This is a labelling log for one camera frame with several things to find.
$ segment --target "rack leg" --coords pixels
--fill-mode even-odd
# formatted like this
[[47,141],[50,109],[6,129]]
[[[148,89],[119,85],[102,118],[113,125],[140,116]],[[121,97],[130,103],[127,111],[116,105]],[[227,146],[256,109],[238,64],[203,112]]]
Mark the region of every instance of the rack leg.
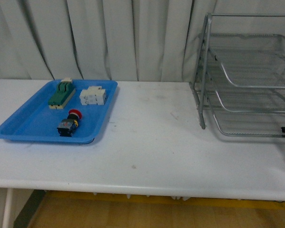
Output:
[[203,115],[203,108],[204,108],[204,98],[205,98],[205,91],[206,91],[206,73],[207,73],[207,63],[208,63],[208,51],[209,51],[209,40],[210,40],[210,33],[211,33],[211,22],[212,16],[206,15],[207,18],[207,33],[206,33],[206,44],[205,44],[205,53],[204,53],[204,65],[203,65],[203,75],[202,75],[202,85],[201,85],[201,92],[200,92],[200,100],[199,100],[199,124],[202,129],[206,128],[204,115]]
[[11,206],[13,201],[13,193],[14,189],[9,188],[6,194],[2,228],[9,228],[10,225],[10,214],[11,214]]
[[207,27],[207,20],[208,20],[208,16],[206,15],[204,18],[204,24],[203,24],[203,29],[202,29],[202,33],[201,33],[201,37],[200,37],[200,42],[199,42],[199,49],[198,49],[198,54],[197,54],[197,58],[196,58],[196,63],[195,63],[195,68],[194,68],[194,74],[193,74],[193,82],[192,82],[192,93],[194,95],[194,99],[195,99],[195,103],[196,106],[198,107],[200,105],[200,99],[199,99],[199,95],[197,93],[197,91],[195,90],[195,83],[197,81],[198,78],[198,68],[200,65],[200,61],[201,61],[201,52],[203,49],[203,43],[204,43],[204,38],[205,38],[205,33],[206,33],[206,27]]

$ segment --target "white terminal block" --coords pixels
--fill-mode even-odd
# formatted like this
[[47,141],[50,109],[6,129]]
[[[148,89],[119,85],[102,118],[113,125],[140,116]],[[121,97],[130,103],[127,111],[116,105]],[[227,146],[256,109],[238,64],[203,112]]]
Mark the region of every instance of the white terminal block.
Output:
[[90,86],[83,89],[79,97],[82,105],[104,105],[106,92],[101,86]]
[[66,78],[62,79],[61,82],[70,82],[70,83],[72,83],[73,80],[70,77],[66,77]]

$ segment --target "electrical component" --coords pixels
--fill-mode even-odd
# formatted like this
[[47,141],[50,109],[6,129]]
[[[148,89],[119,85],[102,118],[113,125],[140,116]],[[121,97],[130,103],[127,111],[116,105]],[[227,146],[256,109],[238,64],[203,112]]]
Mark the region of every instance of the electrical component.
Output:
[[71,137],[79,126],[78,121],[82,118],[82,114],[77,109],[71,109],[66,119],[63,119],[58,125],[58,133],[60,136]]
[[75,94],[75,87],[71,78],[65,78],[56,86],[56,92],[47,102],[51,109],[63,109]]
[[82,105],[104,105],[106,92],[101,86],[90,86],[83,89],[79,97]]

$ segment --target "wire shelf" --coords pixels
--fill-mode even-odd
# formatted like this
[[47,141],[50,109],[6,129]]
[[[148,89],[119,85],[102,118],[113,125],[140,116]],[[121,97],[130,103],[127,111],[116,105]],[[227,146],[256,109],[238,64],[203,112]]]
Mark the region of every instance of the wire shelf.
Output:
[[285,114],[230,113],[209,102],[210,109],[222,134],[227,136],[285,137]]
[[228,83],[216,61],[209,61],[207,73],[213,87],[207,84],[212,100],[217,96],[220,105],[229,112],[285,113],[285,89],[237,88]]
[[285,89],[285,37],[216,34],[209,51],[233,86]]

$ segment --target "desk tray organizer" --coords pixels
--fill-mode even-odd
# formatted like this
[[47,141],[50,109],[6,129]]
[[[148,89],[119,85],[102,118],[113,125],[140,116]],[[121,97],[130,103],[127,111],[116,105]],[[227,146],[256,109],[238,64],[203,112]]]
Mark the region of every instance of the desk tray organizer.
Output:
[[[93,141],[100,131],[106,113],[112,102],[117,82],[109,80],[73,80],[76,92],[64,109],[50,109],[48,100],[56,91],[60,80],[44,85],[22,107],[12,114],[0,126],[0,138],[13,141],[32,141],[46,143],[79,143]],[[79,95],[89,86],[102,86],[106,90],[104,105],[81,105]],[[70,109],[78,109],[82,113],[79,127],[72,137],[59,136],[57,126],[68,116]]]
[[224,135],[285,137],[285,37],[214,34],[214,17],[285,15],[205,16],[191,85],[201,127],[206,127],[203,109],[209,107]]

